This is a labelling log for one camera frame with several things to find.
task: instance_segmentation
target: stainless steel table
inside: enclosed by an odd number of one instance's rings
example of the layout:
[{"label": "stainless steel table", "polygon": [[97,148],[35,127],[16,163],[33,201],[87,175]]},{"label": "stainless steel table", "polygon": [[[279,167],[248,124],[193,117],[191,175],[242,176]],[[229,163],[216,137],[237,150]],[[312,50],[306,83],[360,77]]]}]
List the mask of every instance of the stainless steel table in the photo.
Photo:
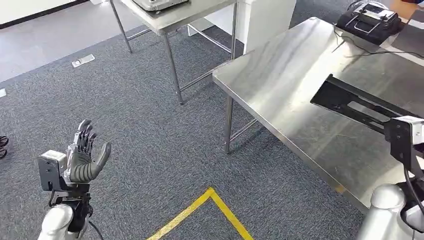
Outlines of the stainless steel table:
[{"label": "stainless steel table", "polygon": [[[213,80],[228,94],[226,147],[234,137],[230,134],[234,99],[330,186],[366,212],[374,188],[405,181],[403,167],[391,157],[382,135],[310,100],[329,74],[334,74],[424,116],[424,67],[392,53],[361,56],[364,51],[336,36],[336,31],[345,34],[310,18],[220,67],[213,72]],[[369,51],[379,50],[353,39]]]},{"label": "stainless steel table", "polygon": [[[199,32],[202,36],[206,37],[211,42],[218,45],[225,51],[231,53],[231,59],[235,59],[238,0],[190,0],[188,2],[170,7],[168,9],[154,12],[145,11],[132,0],[121,0],[122,3],[129,9],[131,9],[132,12],[137,15],[141,19],[141,21],[148,27],[148,29],[138,32],[129,37],[127,37],[125,34],[118,12],[115,8],[115,0],[109,1],[113,13],[116,17],[116,21],[119,25],[119,29],[121,31],[123,39],[130,53],[132,53],[133,51],[131,49],[129,41],[139,36],[142,36],[149,32],[154,32],[155,34],[163,38],[163,41],[165,43],[166,54],[168,56],[169,64],[171,66],[171,76],[175,88],[175,93],[177,95],[178,102],[180,105],[183,104],[183,97],[181,95],[181,92],[209,76],[212,73],[213,69],[196,78],[195,80],[187,83],[186,85],[180,87],[168,33],[175,31],[185,25],[189,25],[192,29]],[[234,15],[232,21],[231,49],[228,49],[226,46],[208,37],[201,31],[196,29],[194,26],[190,25],[191,22],[201,19],[211,13],[214,13],[232,4],[234,4]]]}]

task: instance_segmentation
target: white wall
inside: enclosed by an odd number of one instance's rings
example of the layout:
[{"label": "white wall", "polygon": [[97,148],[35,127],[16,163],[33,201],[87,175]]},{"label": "white wall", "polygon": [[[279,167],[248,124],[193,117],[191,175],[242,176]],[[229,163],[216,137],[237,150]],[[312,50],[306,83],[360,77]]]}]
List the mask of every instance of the white wall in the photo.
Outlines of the white wall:
[{"label": "white wall", "polygon": [[0,0],[0,24],[64,5],[74,0]]}]

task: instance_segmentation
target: white cabinet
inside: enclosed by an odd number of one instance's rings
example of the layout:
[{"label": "white cabinet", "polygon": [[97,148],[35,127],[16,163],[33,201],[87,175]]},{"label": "white cabinet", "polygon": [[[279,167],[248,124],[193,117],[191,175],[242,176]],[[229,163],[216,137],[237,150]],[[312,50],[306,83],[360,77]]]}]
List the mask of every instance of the white cabinet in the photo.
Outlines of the white cabinet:
[{"label": "white cabinet", "polygon": [[[295,5],[296,0],[239,0],[237,39],[244,43],[244,53],[288,30]],[[214,12],[193,25],[200,30],[216,25],[232,34],[233,6]],[[189,34],[195,32],[189,28]]]}]

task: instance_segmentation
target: shoe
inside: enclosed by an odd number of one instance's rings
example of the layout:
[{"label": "shoe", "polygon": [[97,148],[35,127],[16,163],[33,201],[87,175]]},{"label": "shoe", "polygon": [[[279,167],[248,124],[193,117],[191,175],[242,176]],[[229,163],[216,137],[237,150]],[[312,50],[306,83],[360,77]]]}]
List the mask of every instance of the shoe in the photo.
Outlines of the shoe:
[{"label": "shoe", "polygon": [[8,151],[4,147],[0,147],[0,159],[6,157],[6,154],[8,154]]},{"label": "shoe", "polygon": [[9,143],[9,138],[7,136],[0,136],[0,148],[6,146]]}]

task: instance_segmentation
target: cord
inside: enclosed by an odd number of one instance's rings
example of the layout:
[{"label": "cord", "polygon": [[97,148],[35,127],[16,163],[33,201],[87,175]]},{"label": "cord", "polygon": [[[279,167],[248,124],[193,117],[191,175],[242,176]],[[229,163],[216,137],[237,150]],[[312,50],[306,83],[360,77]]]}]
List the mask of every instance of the cord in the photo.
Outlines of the cord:
[{"label": "cord", "polygon": [[94,230],[97,232],[98,237],[100,238],[100,240],[105,240],[103,239],[102,233],[100,232],[100,230],[96,227],[96,225],[94,225],[94,223],[92,223],[92,221],[88,221],[88,223],[94,228]]},{"label": "cord", "polygon": [[376,52],[370,52],[367,49],[359,46],[358,44],[355,43],[355,41],[349,37],[349,36],[342,36],[340,34],[338,34],[336,32],[336,25],[334,25],[334,34],[339,37],[342,38],[343,40],[348,39],[350,40],[350,42],[357,47],[358,49],[363,50],[364,52],[366,52],[366,54],[360,54],[360,55],[354,55],[354,57],[366,57],[366,56],[371,56],[371,55],[380,55],[380,54],[411,54],[411,55],[415,55],[421,59],[424,59],[424,55],[421,55],[419,53],[413,52],[413,51],[376,51]]},{"label": "cord", "polygon": [[413,198],[418,203],[418,207],[419,207],[419,209],[421,209],[421,212],[424,215],[424,206],[423,206],[423,204],[421,204],[421,201],[418,198],[417,193],[415,192],[414,188],[412,187],[410,176],[408,174],[408,170],[407,170],[406,167],[403,167],[403,174],[405,175],[406,185],[408,185],[408,188],[411,191]]}]

